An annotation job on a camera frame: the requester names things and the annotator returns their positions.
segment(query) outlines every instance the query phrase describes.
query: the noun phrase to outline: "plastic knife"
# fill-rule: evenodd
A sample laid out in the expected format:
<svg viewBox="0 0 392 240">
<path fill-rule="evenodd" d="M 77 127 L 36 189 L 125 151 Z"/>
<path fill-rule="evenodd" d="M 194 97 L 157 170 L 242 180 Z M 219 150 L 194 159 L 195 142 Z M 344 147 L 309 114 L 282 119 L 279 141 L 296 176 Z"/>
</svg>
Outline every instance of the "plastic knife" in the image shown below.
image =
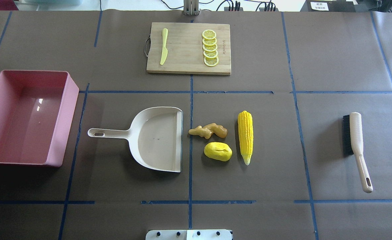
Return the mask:
<svg viewBox="0 0 392 240">
<path fill-rule="evenodd" d="M 165 63 L 165 60 L 167 59 L 167 56 L 168 56 L 167 39 L 168 39 L 168 29 L 164 28 L 162 30 L 162 57 L 161 57 L 161 65 L 163 65 Z"/>
</svg>

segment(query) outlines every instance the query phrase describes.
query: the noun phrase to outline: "pink plastic bin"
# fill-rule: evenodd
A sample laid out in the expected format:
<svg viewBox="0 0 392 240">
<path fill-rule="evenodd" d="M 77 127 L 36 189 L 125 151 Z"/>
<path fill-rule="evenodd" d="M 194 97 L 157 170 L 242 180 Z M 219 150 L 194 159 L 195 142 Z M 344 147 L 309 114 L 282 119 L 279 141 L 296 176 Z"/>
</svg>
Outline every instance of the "pink plastic bin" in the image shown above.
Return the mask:
<svg viewBox="0 0 392 240">
<path fill-rule="evenodd" d="M 68 72 L 0 74 L 0 164 L 60 167 L 79 88 Z"/>
</svg>

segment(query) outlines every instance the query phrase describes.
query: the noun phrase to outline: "sticker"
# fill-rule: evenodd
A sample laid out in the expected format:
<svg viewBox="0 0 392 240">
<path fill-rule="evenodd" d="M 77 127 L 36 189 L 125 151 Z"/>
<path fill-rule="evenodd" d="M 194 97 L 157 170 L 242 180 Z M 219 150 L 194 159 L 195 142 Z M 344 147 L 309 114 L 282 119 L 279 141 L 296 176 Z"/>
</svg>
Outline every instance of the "sticker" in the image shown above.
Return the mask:
<svg viewBox="0 0 392 240">
<path fill-rule="evenodd" d="M 316 3 L 316 2 L 310 2 L 311 4 L 311 9 L 317 10 L 317 11 L 328 11 L 328 4 L 327 3 Z"/>
</svg>

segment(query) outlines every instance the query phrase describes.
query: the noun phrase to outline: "toy corn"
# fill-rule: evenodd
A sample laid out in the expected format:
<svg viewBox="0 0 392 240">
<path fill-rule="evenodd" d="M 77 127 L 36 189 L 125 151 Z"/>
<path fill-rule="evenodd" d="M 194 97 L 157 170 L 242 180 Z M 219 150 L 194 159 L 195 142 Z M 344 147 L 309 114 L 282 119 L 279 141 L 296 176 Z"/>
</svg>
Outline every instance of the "toy corn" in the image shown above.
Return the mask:
<svg viewBox="0 0 392 240">
<path fill-rule="evenodd" d="M 253 125 L 252 114 L 247 111 L 239 113 L 237 116 L 239 132 L 240 154 L 246 165 L 249 165 L 253 150 Z"/>
</svg>

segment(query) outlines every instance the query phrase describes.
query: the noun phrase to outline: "dustpan handle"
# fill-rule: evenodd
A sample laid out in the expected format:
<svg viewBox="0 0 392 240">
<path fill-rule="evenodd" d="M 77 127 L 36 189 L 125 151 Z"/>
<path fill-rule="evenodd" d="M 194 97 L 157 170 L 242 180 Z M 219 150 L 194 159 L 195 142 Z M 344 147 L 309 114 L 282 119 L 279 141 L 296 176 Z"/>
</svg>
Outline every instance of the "dustpan handle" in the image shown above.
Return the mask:
<svg viewBox="0 0 392 240">
<path fill-rule="evenodd" d="M 88 136 L 93 138 L 129 138 L 128 130 L 113 130 L 113 129 L 89 129 Z"/>
</svg>

